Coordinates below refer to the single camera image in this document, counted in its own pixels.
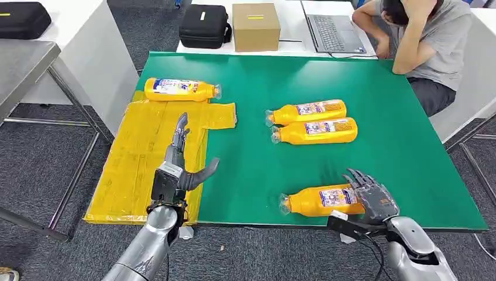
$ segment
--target yellow plastic bag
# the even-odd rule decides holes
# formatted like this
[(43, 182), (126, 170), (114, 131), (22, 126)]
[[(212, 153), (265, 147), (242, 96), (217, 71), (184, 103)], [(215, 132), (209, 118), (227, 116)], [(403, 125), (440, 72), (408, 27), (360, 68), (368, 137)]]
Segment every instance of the yellow plastic bag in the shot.
[[(94, 224), (143, 224), (155, 169), (164, 160), (177, 119), (188, 113), (185, 168), (205, 166), (207, 129), (234, 128), (234, 104), (138, 101), (128, 105), (84, 219)], [(186, 195), (189, 224), (198, 217), (201, 186)]]

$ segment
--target black case handle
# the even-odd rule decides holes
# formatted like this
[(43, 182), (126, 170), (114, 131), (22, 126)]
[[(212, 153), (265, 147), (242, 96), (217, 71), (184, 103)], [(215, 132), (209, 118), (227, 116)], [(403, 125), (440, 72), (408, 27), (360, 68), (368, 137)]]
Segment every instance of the black case handle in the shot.
[(232, 27), (229, 23), (226, 23), (226, 28), (228, 31), (226, 31), (226, 34), (224, 34), (224, 43), (229, 43), (231, 42), (231, 37), (232, 37)]

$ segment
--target orange bottle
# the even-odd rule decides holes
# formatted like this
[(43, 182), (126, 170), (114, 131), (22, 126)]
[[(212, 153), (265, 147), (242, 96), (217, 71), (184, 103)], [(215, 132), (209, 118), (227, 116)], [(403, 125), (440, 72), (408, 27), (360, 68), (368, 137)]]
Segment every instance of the orange bottle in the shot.
[(309, 187), (297, 194), (280, 197), (283, 214), (298, 213), (307, 217), (328, 217), (333, 210), (356, 215), (365, 213), (349, 184)]
[(195, 80), (148, 78), (144, 94), (151, 101), (204, 101), (221, 98), (221, 87)]
[(309, 104), (285, 105), (275, 111), (266, 111), (267, 126), (288, 125), (293, 122), (308, 122), (346, 117), (346, 106), (342, 100), (311, 102)]
[(272, 142), (292, 145), (352, 142), (358, 134), (353, 118), (315, 122), (295, 122), (286, 127), (272, 127)]

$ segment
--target robotic arm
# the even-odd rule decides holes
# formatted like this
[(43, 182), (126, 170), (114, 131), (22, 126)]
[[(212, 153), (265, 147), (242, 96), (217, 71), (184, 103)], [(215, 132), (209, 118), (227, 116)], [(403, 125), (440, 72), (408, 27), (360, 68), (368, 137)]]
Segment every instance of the robotic arm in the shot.
[(366, 213), (364, 222), (351, 222), (333, 212), (328, 227), (356, 240), (385, 235), (388, 261), (401, 281), (456, 281), (444, 254), (413, 219), (399, 216), (399, 208), (384, 185), (369, 175), (348, 169), (343, 175), (355, 190)]
[(214, 158), (197, 173), (184, 170), (184, 142), (188, 115), (177, 122), (172, 143), (167, 147), (164, 162), (155, 171), (152, 203), (147, 207), (148, 218), (126, 251), (103, 278), (103, 281), (151, 281), (179, 236), (184, 222), (186, 191), (194, 190), (210, 177), (219, 163)]

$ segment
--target green table mat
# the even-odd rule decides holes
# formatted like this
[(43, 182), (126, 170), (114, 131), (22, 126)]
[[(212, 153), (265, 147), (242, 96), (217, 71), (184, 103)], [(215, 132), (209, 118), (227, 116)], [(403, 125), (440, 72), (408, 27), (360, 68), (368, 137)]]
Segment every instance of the green table mat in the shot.
[[(236, 103), (235, 129), (208, 132), (207, 162), (220, 158), (204, 184), (198, 222), (324, 226), (327, 218), (282, 215), (278, 198), (306, 187), (345, 183), (346, 168), (385, 184), (424, 228), (487, 229), (453, 163), (404, 76), (391, 61), (151, 52), (137, 90), (149, 77), (222, 85), (219, 103)], [(341, 99), (358, 124), (352, 143), (273, 144), (265, 110)]]

